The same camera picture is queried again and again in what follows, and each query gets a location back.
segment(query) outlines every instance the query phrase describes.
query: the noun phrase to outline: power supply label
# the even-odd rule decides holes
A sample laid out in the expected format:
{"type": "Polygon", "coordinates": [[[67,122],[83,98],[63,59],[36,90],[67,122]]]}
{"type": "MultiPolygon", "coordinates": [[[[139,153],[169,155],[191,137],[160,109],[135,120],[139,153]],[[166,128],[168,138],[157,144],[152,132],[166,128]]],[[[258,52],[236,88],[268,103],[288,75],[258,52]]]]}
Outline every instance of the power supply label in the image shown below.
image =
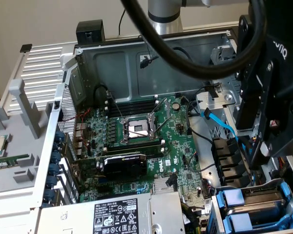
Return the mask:
{"type": "Polygon", "coordinates": [[[138,234],[138,199],[94,206],[93,234],[138,234]]]}

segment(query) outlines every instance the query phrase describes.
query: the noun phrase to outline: white wall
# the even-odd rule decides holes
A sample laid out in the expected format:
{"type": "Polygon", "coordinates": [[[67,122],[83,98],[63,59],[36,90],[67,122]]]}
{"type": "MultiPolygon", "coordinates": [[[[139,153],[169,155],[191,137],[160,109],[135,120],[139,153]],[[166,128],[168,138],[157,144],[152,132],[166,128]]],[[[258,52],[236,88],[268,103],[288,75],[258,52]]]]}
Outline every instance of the white wall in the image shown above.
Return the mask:
{"type": "MultiPolygon", "coordinates": [[[[147,0],[139,0],[147,12],[147,0]]],[[[237,21],[248,4],[182,8],[184,27],[237,21]]],[[[118,34],[123,11],[120,0],[0,0],[0,97],[14,68],[21,45],[75,41],[79,21],[103,19],[105,36],[118,34]]],[[[125,14],[122,35],[137,33],[125,14]]]]}

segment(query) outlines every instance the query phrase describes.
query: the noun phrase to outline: capacitor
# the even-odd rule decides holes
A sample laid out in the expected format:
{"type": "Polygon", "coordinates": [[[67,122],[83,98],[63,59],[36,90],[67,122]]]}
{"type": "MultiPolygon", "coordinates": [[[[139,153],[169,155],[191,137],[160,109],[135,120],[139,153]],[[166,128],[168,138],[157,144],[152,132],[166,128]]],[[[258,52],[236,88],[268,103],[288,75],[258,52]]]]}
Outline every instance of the capacitor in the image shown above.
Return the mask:
{"type": "Polygon", "coordinates": [[[101,158],[101,160],[100,160],[100,170],[101,171],[103,170],[103,165],[104,165],[104,160],[103,160],[103,158],[101,158]]]}
{"type": "Polygon", "coordinates": [[[91,147],[92,147],[93,149],[96,148],[96,140],[95,140],[95,139],[92,139],[92,141],[91,141],[91,147]]]}
{"type": "Polygon", "coordinates": [[[97,160],[97,162],[96,162],[96,168],[100,169],[100,161],[99,160],[97,160]]]}
{"type": "Polygon", "coordinates": [[[87,144],[87,154],[88,154],[88,157],[91,157],[90,141],[87,144]]]}
{"type": "Polygon", "coordinates": [[[197,190],[197,196],[200,196],[202,191],[201,187],[197,187],[196,190],[197,190]]]}
{"type": "Polygon", "coordinates": [[[173,109],[174,111],[179,111],[179,110],[180,110],[180,104],[177,103],[177,102],[174,102],[174,103],[172,104],[172,109],[173,109]]]}

